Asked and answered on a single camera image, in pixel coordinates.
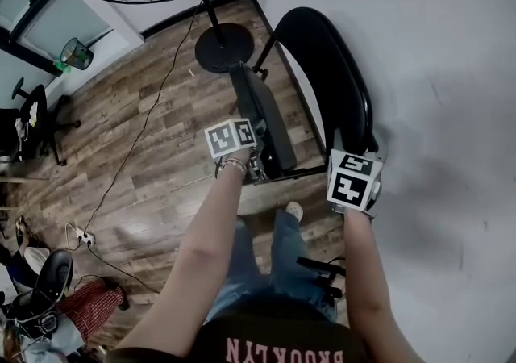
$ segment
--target wooden floor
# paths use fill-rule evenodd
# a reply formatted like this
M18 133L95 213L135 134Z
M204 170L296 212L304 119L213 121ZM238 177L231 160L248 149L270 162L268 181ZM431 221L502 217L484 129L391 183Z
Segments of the wooden floor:
M240 23L251 30L256 49L250 63L254 63L268 33L251 2L235 2L217 13L221 22ZM46 177L48 182L9 185L9 203L19 206L10 213L11 224L23 214L50 247L66 248L65 224L84 227L99 204L156 100L189 21L153 36L73 95L70 112L63 115L63 120L67 116L80 119L82 126L60 142L68 165L57 166L51 155L15 167L14 173ZM227 75L204 71L194 58L196 40L208 26L206 15L195 19L147 130L89 227L96 236L94 250L99 255L156 290L164 285L181 236L214 180L214 164L203 130L229 119L236 99ZM280 107L299 165L320 164L313 132L276 50L265 67L270 70L267 83ZM342 253L342 225L326 202L325 181L321 174L244 187L239 214L247 216L256 236L256 259L264 272L270 268L274 211L291 200L299 201L305 209L302 230L312 257L327 261ZM69 234L70 248L74 248L77 240ZM14 235L12 227L7 235ZM3 241L12 249L13 243L13 238ZM112 276L129 295L131 308L116 311L93 338L95 344L113 347L134 327L156 295L105 266L86 248L79 248L73 257L73 284L86 274Z

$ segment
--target blue jeans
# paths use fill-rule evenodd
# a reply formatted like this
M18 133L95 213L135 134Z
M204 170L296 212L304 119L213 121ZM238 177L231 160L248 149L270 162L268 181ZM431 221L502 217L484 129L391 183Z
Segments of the blue jeans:
M306 243L301 237L298 220L285 211L276 213L271 257L271 273L261 274L252 251L251 234L239 219L227 279L206 321L240 298L271 292L306 301L330 321L336 321L335 307L324 300L324 290L314 284L317 273L297 263L298 257L308 257Z

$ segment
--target red plaid fabric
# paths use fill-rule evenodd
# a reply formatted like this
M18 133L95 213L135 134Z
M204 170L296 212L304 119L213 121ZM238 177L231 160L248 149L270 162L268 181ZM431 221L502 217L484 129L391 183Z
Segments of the red plaid fabric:
M123 303L123 292L106 291L103 280L90 282L66 298L60 305L60 311L72 320L82 339L87 342L89 337L98 331L111 317L116 307Z

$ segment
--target black chair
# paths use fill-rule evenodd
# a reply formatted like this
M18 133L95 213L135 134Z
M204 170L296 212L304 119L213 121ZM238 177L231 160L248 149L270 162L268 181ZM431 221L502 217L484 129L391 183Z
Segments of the black chair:
M57 303L70 287L73 259L68 250L51 252L43 264L34 290L18 295L10 305L6 320L27 337L50 338L57 330Z
M295 169L292 144L277 104L265 85L263 63L279 42L301 66L317 98L325 133L325 164ZM356 155L377 152L372 134L372 106L367 87L342 37L330 20L309 7L289 11L277 25L251 70L239 64L230 70L240 115L249 118L258 137L256 170L264 175L252 182L279 181L325 172L331 150ZM311 122L312 129L317 128Z
M66 165L66 160L60 159L57 152L55 134L58 131L63 131L71 127L78 128L81 126L81 121L71 123L58 123L57 116L64 104L70 102L70 97L63 95L59 98L57 104L53 109L47 108L47 96L43 85L38 85L34 90L28 94L22 89L23 78L16 84L12 99L16 95L25 98L25 103L20 110L17 109L1 109L0 123L6 129L6 138L0 141L0 156L8 156L9 161L21 161L34 159L42 155L48 155L47 148L50 145L56 162L59 165ZM30 126L28 121L30 118L30 111L32 105L37 102L37 121L35 126ZM15 128L15 120L20 118L22 120L26 136L21 144L18 138L18 133Z

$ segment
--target sneaker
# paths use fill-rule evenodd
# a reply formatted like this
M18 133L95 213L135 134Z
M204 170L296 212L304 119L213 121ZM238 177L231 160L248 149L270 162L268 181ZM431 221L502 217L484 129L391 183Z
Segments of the sneaker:
M303 208L299 205L299 203L295 201L289 202L287 207L285 208L285 212L292 214L296 217L296 220L300 223L303 218Z
M106 285L106 291L116 291L118 288L122 291L123 302L119 305L119 310L125 311L129 308L129 302L127 301L127 294L124 289L117 283L108 277L101 277Z

